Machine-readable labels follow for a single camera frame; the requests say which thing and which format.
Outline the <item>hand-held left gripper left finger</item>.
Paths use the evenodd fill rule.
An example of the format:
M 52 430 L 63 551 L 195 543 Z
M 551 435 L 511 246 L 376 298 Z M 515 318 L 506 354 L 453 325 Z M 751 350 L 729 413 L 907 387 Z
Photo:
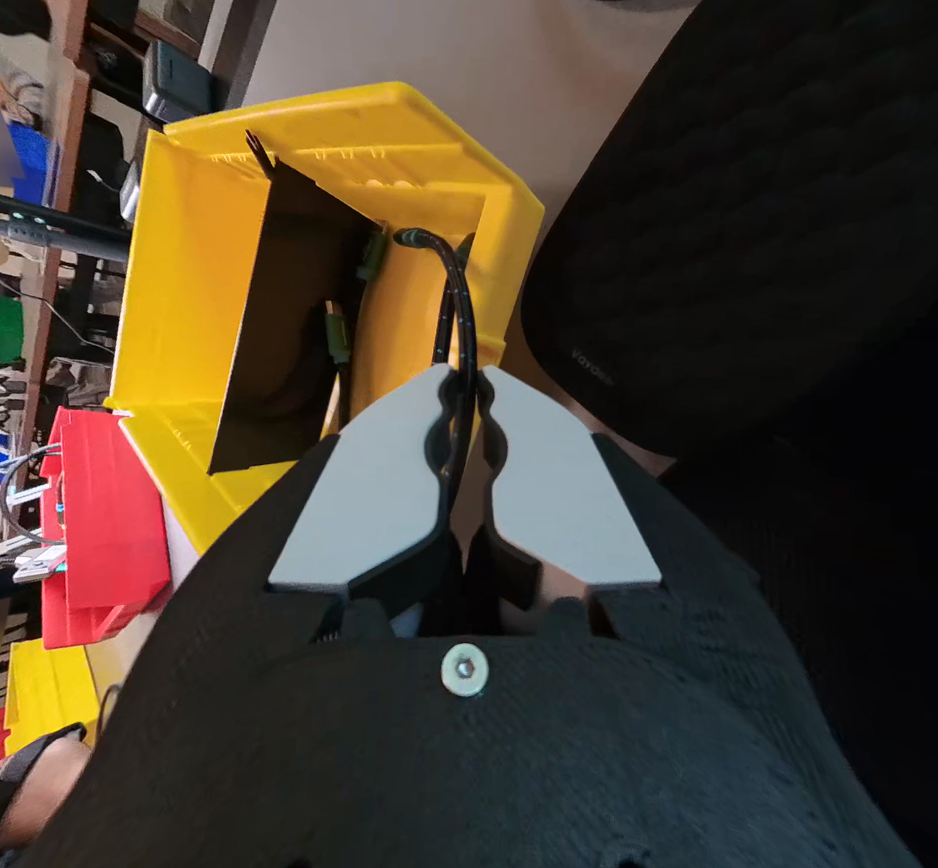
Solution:
M 269 576 L 272 588 L 391 588 L 444 528 L 457 372 L 435 364 L 355 416 Z

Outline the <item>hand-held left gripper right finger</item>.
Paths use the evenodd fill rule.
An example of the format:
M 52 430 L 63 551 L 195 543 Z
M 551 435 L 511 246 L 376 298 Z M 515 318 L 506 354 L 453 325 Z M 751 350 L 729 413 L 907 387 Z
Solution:
M 661 570 L 586 425 L 498 367 L 478 387 L 500 587 L 657 586 Z

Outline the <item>red plastic bin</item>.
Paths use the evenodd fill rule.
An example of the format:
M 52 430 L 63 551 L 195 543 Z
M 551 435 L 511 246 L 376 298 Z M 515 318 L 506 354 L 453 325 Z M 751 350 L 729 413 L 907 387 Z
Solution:
M 41 536 L 64 559 L 41 583 L 47 650 L 110 639 L 171 583 L 157 487 L 108 412 L 60 407 L 41 464 Z

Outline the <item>yellow plastic bin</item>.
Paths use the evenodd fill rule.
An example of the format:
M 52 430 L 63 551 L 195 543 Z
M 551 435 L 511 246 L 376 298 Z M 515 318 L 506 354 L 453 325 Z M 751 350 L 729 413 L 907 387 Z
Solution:
M 390 230 L 458 247 L 481 366 L 499 365 L 544 205 L 507 166 L 402 82 L 342 88 L 168 125 L 147 141 L 107 405 L 182 531 L 205 554 L 305 452 L 212 466 L 271 182 L 249 149 Z
M 48 651 L 40 639 L 11 645 L 4 717 L 7 756 L 77 722 L 93 734 L 99 713 L 85 647 Z

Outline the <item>black bin divider card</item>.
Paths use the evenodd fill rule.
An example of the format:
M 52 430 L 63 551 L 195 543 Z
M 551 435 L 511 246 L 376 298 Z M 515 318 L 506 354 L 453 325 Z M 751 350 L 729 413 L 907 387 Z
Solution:
M 354 329 L 384 228 L 246 142 L 267 197 L 210 476 L 297 461 L 322 436 L 334 389 L 348 405 Z

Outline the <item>black textured pad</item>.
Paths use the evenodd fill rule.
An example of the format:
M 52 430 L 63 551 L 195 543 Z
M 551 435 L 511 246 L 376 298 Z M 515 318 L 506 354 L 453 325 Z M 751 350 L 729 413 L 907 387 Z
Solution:
M 744 561 L 936 866 L 936 0 L 703 0 L 533 260 L 534 358 Z

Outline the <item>green plastic bin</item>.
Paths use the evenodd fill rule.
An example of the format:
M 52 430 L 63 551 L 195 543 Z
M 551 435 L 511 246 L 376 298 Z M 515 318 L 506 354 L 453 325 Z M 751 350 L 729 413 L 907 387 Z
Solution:
M 24 312 L 14 298 L 1 297 L 1 367 L 22 372 L 26 361 L 22 356 Z

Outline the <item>black metal bar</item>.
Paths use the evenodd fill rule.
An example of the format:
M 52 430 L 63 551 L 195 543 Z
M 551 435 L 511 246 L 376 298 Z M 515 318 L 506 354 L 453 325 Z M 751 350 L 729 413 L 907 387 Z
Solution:
M 130 258 L 130 242 L 127 239 L 101 237 L 84 230 L 74 232 L 54 229 L 34 220 L 2 219 L 1 235 L 12 243 L 69 251 L 122 264 L 128 264 Z

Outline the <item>grey box device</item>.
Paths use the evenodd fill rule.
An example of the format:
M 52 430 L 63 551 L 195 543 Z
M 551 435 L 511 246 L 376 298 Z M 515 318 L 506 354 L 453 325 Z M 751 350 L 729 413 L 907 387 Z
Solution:
M 151 42 L 143 60 L 142 108 L 161 124 L 215 112 L 214 78 L 171 43 Z

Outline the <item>blue plastic bin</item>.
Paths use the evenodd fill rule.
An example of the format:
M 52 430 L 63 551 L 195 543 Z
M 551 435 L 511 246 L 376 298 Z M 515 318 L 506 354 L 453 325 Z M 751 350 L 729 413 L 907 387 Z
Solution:
M 1 120 L 2 194 L 30 204 L 47 204 L 53 144 L 40 132 Z

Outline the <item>wooden shelf rack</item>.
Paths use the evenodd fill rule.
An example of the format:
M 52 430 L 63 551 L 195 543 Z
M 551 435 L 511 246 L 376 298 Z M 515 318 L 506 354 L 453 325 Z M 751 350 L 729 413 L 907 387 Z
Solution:
M 52 173 L 47 192 L 50 206 L 63 211 L 71 207 L 77 156 L 85 114 L 90 99 L 90 76 L 81 65 L 90 0 L 42 0 L 51 17 L 48 51 L 49 81 L 46 98 L 46 132 L 52 141 Z M 43 299 L 52 302 L 59 279 L 62 252 L 27 246 L 37 262 L 22 270 L 24 306 L 24 358 L 26 391 L 24 408 L 11 421 L 11 438 L 17 450 L 29 451 L 44 383 L 46 350 L 53 314 Z

